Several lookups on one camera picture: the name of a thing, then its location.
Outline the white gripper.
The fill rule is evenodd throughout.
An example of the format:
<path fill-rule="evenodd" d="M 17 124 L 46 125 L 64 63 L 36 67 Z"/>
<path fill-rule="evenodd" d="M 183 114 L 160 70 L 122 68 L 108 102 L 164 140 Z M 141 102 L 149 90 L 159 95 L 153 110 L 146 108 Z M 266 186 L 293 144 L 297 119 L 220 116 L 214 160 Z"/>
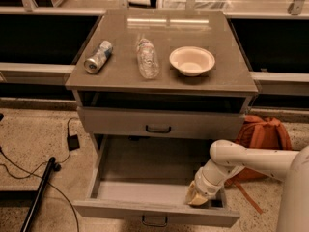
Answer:
<path fill-rule="evenodd" d="M 225 166 L 210 159 L 195 174 L 188 187 L 185 202 L 190 206 L 201 206 L 214 199 L 224 183 L 240 173 L 239 166 Z"/>

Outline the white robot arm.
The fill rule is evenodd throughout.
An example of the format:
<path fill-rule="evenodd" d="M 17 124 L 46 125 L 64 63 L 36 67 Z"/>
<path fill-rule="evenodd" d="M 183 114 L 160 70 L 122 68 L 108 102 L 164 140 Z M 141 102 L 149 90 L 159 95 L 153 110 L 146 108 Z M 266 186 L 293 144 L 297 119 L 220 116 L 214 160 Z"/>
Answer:
<path fill-rule="evenodd" d="M 211 144 L 210 159 L 189 185 L 186 203 L 205 204 L 245 168 L 284 183 L 276 232 L 308 232 L 309 147 L 300 151 L 253 149 L 217 140 Z"/>

